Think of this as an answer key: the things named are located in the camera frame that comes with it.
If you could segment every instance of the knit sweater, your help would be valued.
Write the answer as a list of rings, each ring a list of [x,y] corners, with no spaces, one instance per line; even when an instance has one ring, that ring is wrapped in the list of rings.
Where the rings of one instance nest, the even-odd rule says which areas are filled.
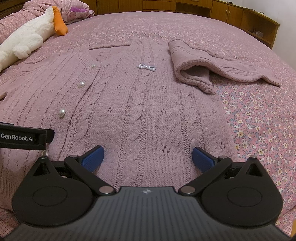
[[[52,161],[103,146],[95,174],[117,190],[178,190],[200,174],[192,163],[195,146],[237,160],[219,98],[177,80],[167,42],[134,39],[52,54],[0,83],[0,99],[0,121],[55,131],[47,149]],[[0,149],[0,207],[12,209],[40,153]]]

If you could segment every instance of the sweater neckline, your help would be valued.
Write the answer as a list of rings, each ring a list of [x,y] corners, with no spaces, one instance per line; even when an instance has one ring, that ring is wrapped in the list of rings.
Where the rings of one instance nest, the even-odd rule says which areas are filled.
[[[126,46],[126,49],[118,53],[115,57],[109,58],[103,61],[97,61],[91,54],[90,50],[98,49],[98,48],[112,48],[112,47],[122,47]],[[81,62],[86,67],[92,67],[94,64],[96,66],[106,66],[108,64],[111,64],[124,56],[129,55],[133,50],[140,50],[140,47],[142,46],[142,40],[135,38],[131,42],[128,43],[107,43],[103,45],[91,45],[91,44],[84,44],[83,46],[79,47],[79,58]]]

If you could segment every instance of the white plush toy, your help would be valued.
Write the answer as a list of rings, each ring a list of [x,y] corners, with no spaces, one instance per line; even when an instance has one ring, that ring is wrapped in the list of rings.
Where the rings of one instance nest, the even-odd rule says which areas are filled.
[[[55,22],[60,24],[61,18],[56,6],[49,7],[45,14],[28,21],[14,31],[0,45],[0,72],[18,59],[27,58],[32,51],[41,47],[43,42],[54,34]]]

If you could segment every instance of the wooden shelf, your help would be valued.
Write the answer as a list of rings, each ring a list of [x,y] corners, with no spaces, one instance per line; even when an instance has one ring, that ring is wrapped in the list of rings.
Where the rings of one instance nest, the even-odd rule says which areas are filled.
[[[266,42],[268,44],[270,44],[270,45],[272,44],[271,42],[267,41],[264,38],[261,38],[260,36],[256,35],[255,33],[250,32],[249,30],[246,30],[244,28],[242,28],[242,30],[245,31],[245,32],[247,32],[249,35],[252,35],[252,36],[254,36],[254,37],[256,37],[256,38],[258,38],[258,39],[260,39],[260,40],[262,40],[262,41],[264,41],[264,42]]]

